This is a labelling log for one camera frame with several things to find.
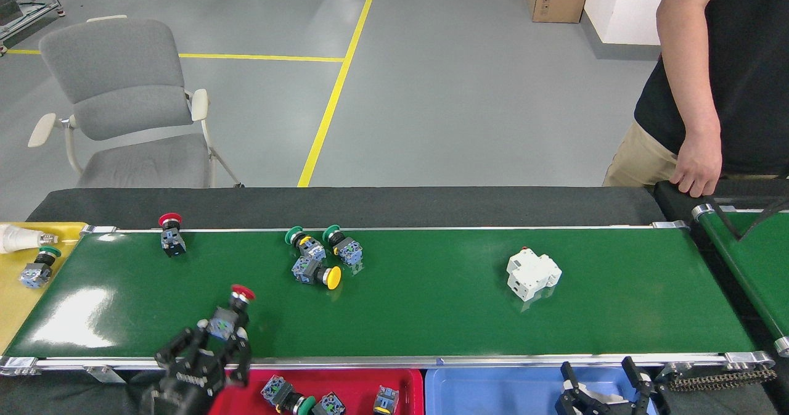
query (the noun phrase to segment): black t-shirt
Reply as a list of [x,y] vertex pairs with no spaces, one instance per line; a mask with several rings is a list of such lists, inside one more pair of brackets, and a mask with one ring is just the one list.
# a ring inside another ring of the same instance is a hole
[[[726,173],[789,167],[789,0],[710,0],[709,72]],[[679,153],[685,125],[659,59],[635,119]]]

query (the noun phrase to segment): chair backrest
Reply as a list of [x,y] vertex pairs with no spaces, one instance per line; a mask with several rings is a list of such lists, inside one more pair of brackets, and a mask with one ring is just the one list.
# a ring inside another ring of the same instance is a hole
[[47,34],[39,47],[91,139],[192,123],[175,39],[161,22],[72,25]]

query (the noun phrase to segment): gray floor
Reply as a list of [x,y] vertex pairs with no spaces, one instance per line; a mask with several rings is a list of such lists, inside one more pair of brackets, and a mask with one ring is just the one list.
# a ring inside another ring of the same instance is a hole
[[[364,4],[62,2],[65,18],[12,48],[127,14],[166,22],[181,52],[343,57]],[[341,64],[182,64],[187,89],[208,89],[215,143],[242,181],[296,186]],[[525,0],[373,0],[310,185],[600,185],[653,66],[600,58],[583,25],[530,22]],[[22,220],[49,191],[76,184],[58,131],[26,147],[41,115],[68,115],[70,105],[39,55],[0,58],[0,81],[0,221]],[[78,157],[173,133],[107,142],[77,134]]]

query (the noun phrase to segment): metal bracket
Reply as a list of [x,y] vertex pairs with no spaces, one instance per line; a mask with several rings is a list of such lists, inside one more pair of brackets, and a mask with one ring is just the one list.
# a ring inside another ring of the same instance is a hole
[[93,378],[101,382],[112,382],[113,384],[126,384],[126,381],[118,375],[110,366],[85,366],[85,372],[90,373]]
[[690,229],[685,221],[678,220],[673,222],[653,222],[654,229]]
[[90,226],[88,224],[80,230],[80,236],[90,235],[91,233],[113,233],[118,230],[118,227],[113,226]]
[[[764,350],[759,350],[757,352],[724,353],[724,358],[726,358],[724,367],[728,371],[753,370],[753,368],[759,364],[766,365],[767,368],[775,366],[775,361],[773,361],[772,357],[767,355]],[[682,374],[691,370],[695,365],[696,364],[692,361],[666,363],[663,370],[657,375],[657,379],[671,374],[682,376]]]
[[32,356],[0,356],[0,376],[41,375],[41,368],[36,367],[37,361]]
[[656,379],[663,378],[663,376],[671,375],[675,373],[677,376],[682,376],[683,373],[691,370],[693,368],[693,363],[667,363],[666,367],[657,374]]
[[729,362],[726,365],[727,370],[750,370],[759,364],[766,365],[767,368],[775,366],[775,361],[764,350],[724,353],[724,356],[726,356],[726,361]]

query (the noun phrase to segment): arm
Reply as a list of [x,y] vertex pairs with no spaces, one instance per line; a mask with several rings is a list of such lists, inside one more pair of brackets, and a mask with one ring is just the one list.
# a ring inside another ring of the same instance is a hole
[[705,8],[709,0],[662,0],[657,31],[668,84],[682,122],[673,184],[691,196],[711,195],[721,176],[721,121],[709,83],[709,39]]

